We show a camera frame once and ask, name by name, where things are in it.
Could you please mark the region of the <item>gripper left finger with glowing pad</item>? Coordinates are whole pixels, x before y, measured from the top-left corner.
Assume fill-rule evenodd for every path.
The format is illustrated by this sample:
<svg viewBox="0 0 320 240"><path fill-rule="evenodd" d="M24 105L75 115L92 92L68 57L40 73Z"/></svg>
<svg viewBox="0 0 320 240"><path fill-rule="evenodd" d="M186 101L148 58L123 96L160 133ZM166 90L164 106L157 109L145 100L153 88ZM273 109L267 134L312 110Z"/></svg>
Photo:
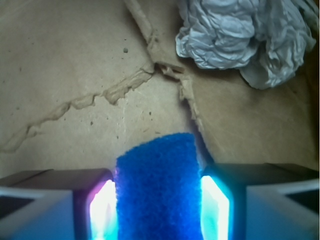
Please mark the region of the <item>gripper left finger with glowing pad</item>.
<svg viewBox="0 0 320 240"><path fill-rule="evenodd" d="M3 240L115 240L116 189L106 168L27 170L0 180Z"/></svg>

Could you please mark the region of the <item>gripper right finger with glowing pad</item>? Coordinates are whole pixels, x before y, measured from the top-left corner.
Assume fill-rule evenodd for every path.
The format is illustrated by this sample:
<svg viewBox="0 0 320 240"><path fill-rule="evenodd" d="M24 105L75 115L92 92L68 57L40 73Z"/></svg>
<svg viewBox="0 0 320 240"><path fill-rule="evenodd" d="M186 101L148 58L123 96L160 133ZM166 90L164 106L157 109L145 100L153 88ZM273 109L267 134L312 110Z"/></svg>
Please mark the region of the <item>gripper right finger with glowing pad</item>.
<svg viewBox="0 0 320 240"><path fill-rule="evenodd" d="M320 173L291 163L214 163L201 177L206 240L317 240Z"/></svg>

